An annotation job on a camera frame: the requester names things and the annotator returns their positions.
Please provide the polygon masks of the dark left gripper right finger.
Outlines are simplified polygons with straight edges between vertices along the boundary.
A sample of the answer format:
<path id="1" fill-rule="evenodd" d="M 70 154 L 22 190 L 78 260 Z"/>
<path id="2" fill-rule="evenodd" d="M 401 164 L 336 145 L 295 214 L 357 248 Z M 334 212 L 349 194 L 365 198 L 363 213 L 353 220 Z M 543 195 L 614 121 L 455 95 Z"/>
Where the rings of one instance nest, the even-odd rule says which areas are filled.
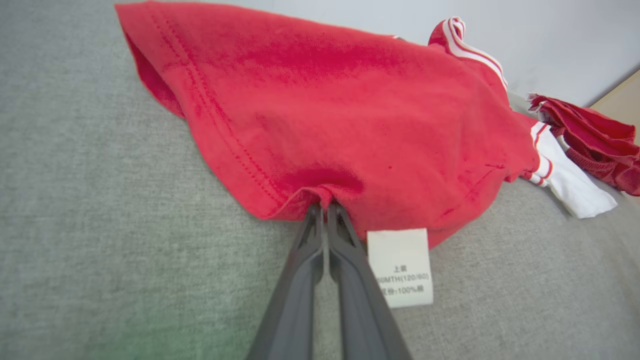
<path id="1" fill-rule="evenodd" d="M 412 356 L 342 205 L 327 208 L 330 274 L 338 286 L 344 360 L 411 360 Z"/>

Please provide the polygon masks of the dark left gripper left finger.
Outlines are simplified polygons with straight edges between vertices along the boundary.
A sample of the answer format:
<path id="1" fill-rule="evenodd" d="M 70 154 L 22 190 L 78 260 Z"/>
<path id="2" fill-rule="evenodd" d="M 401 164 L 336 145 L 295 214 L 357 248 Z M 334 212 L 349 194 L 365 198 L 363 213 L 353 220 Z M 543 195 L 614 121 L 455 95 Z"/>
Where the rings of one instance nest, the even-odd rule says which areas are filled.
<path id="1" fill-rule="evenodd" d="M 323 276 L 323 210 L 313 203 L 250 346 L 249 360 L 313 358 L 314 290 Z"/>

